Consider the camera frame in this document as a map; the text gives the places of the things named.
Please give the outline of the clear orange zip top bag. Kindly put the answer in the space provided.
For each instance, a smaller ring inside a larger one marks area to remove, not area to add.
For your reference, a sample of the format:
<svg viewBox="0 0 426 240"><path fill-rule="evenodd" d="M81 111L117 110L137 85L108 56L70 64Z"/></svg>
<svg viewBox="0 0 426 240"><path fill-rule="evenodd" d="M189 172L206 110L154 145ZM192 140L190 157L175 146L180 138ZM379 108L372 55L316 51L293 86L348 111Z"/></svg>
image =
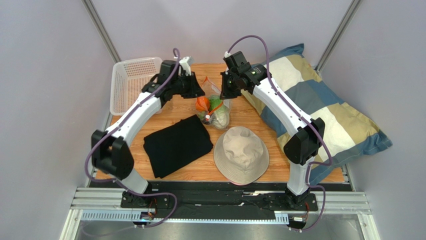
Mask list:
<svg viewBox="0 0 426 240"><path fill-rule="evenodd" d="M221 99L221 90L206 76L201 84L205 95L195 100L196 115L200 121L217 130L225 130L230 123L230 99Z"/></svg>

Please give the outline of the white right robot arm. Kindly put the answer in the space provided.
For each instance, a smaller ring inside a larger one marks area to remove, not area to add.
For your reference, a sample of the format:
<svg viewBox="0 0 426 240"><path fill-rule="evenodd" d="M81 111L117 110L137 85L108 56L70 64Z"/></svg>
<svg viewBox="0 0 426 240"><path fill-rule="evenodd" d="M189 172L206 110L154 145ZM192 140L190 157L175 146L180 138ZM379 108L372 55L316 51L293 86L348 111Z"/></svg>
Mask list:
<svg viewBox="0 0 426 240"><path fill-rule="evenodd" d="M268 65L251 65L240 51L223 58L221 99L234 99L245 90L261 100L278 118L290 136L283 152L290 160L290 177L280 200L291 209L305 205L310 194L309 176L320 147L325 123L299 108L272 78Z"/></svg>

